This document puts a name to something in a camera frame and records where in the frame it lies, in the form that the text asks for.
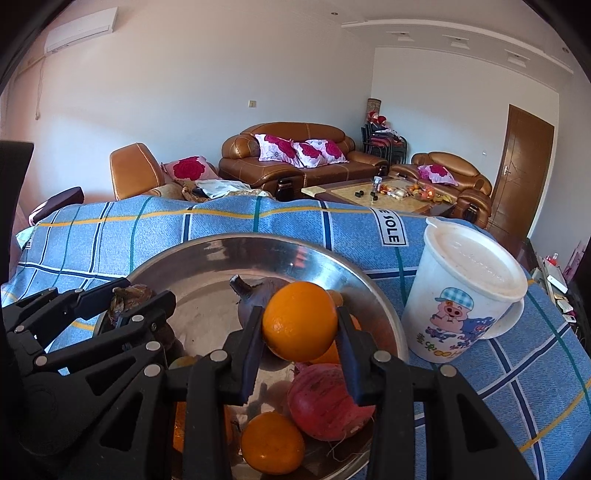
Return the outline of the wrinkled brown passion fruit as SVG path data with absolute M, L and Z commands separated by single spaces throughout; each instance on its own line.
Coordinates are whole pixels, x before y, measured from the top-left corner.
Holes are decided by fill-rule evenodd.
M 127 287 L 114 287 L 112 294 L 106 316 L 109 324 L 116 327 L 124 312 L 147 302 L 155 292 L 144 284 L 133 284 Z

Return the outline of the large rough tangerine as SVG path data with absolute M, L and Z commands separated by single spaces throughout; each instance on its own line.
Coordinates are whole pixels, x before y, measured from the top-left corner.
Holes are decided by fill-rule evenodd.
M 216 435 L 217 439 L 223 439 L 226 447 L 231 450 L 232 445 L 235 443 L 235 412 L 228 405 L 224 405 L 223 432 L 216 423 L 216 414 L 213 414 L 212 421 L 205 421 L 204 418 L 204 415 L 199 415 L 199 421 L 194 422 L 194 418 L 191 417 L 191 425 L 195 427 L 195 430 L 199 431 L 199 435 L 207 440 L 211 440 L 213 435 Z M 172 448 L 179 453 L 184 451 L 186 426 L 186 402 L 180 401 L 175 405 L 172 437 Z

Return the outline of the purple passion fruit with stem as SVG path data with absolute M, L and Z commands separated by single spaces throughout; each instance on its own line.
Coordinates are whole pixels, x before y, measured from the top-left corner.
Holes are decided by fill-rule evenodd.
M 256 284 L 249 284 L 239 275 L 233 275 L 229 280 L 229 286 L 238 295 L 238 321 L 245 327 L 249 322 L 254 307 L 266 308 L 270 298 L 284 286 L 286 280 L 277 277 L 266 277 L 260 279 Z

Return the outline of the small orange back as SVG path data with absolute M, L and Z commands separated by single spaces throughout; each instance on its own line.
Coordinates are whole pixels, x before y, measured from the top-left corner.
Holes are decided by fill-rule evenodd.
M 338 314 L 329 293 L 311 282 L 280 288 L 263 312 L 263 338 L 274 354 L 287 361 L 308 362 L 331 347 Z

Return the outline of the pink pomegranate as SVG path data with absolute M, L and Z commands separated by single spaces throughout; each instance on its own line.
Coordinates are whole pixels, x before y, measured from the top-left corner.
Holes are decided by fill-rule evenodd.
M 375 407 L 356 405 L 346 389 L 342 368 L 335 364 L 307 366 L 294 375 L 287 409 L 298 428 L 311 438 L 339 442 L 359 433 Z

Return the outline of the dark maroon stool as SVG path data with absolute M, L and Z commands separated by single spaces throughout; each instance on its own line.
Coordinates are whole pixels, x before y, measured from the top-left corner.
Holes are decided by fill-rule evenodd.
M 53 212 L 69 205 L 82 204 L 84 199 L 83 190 L 79 186 L 64 190 L 35 207 L 28 217 L 28 223 L 35 226 Z

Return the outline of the tv stand with clutter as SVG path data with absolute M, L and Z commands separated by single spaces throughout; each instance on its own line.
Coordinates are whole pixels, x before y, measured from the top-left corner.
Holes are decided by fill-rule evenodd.
M 530 239 L 526 241 L 535 259 L 530 272 L 534 282 L 548 294 L 567 324 L 572 328 L 587 354 L 590 354 L 590 295 L 584 293 L 585 286 L 577 283 L 577 274 L 582 273 L 585 250 L 580 242 L 564 269 L 555 257 L 541 257 Z

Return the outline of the brown leather three-seat sofa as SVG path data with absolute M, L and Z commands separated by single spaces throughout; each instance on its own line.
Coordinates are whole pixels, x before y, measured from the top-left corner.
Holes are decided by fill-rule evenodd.
M 389 172 L 386 160 L 356 150 L 352 138 L 324 124 L 271 122 L 246 128 L 221 147 L 218 175 L 276 196 L 304 187 L 369 179 Z

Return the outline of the floral cushion left on sofa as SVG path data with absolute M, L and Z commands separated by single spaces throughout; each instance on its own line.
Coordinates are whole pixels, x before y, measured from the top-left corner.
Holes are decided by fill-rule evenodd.
M 270 134 L 256 134 L 254 138 L 259 143 L 259 161 L 286 163 L 295 168 L 304 167 L 290 140 Z

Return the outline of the floral cushion on sofa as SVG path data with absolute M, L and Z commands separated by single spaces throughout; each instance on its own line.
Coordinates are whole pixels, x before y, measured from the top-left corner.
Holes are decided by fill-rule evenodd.
M 295 168 L 304 167 L 290 140 L 270 134 L 256 134 L 254 138 L 259 143 L 259 161 L 286 163 Z
M 298 162 L 304 168 L 315 169 L 348 162 L 341 148 L 332 140 L 310 139 L 294 142 L 293 147 L 297 153 Z

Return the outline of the floral cushion right on sofa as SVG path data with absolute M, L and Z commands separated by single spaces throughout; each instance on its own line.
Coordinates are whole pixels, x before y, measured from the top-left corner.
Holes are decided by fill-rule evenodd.
M 341 148 L 332 140 L 310 139 L 294 142 L 293 147 L 297 153 L 298 162 L 304 168 L 315 169 L 348 162 Z

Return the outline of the wooden coffee table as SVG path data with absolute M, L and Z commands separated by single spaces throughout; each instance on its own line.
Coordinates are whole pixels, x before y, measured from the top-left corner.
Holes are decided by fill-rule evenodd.
M 325 202 L 394 210 L 404 214 L 451 217 L 455 202 L 435 202 L 435 196 L 402 177 L 385 177 L 380 186 L 371 179 L 329 183 L 301 189 L 305 196 Z

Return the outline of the brown wooden door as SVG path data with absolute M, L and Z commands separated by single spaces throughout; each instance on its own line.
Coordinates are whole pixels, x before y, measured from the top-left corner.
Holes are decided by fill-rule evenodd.
M 488 223 L 488 230 L 504 246 L 527 238 L 546 184 L 553 140 L 553 125 L 509 107 Z

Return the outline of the white air conditioner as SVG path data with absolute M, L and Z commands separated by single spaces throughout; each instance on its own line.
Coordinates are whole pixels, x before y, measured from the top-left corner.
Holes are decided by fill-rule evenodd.
M 118 8 L 112 7 L 86 15 L 52 29 L 45 40 L 44 54 L 113 32 Z

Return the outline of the stacked dark chairs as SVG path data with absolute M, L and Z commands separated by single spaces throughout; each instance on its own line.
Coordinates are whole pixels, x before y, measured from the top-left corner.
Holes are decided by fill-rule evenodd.
M 367 114 L 361 128 L 363 152 L 385 159 L 389 165 L 404 164 L 408 157 L 408 142 L 387 125 L 387 118 L 377 110 Z

